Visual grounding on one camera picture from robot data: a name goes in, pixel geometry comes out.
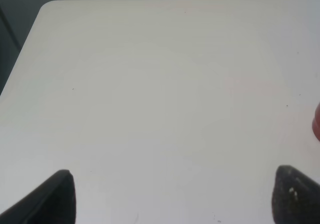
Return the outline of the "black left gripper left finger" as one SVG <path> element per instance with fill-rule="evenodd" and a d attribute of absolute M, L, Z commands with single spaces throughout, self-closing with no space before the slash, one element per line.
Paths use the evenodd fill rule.
<path fill-rule="evenodd" d="M 76 190 L 67 169 L 54 173 L 31 193 L 0 214 L 2 224 L 74 224 Z"/>

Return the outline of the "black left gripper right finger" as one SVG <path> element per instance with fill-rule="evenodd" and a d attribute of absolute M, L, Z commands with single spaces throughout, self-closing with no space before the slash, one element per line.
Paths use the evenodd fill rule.
<path fill-rule="evenodd" d="M 271 198 L 276 224 L 318 224 L 320 184 L 290 165 L 280 165 L 275 173 Z"/>

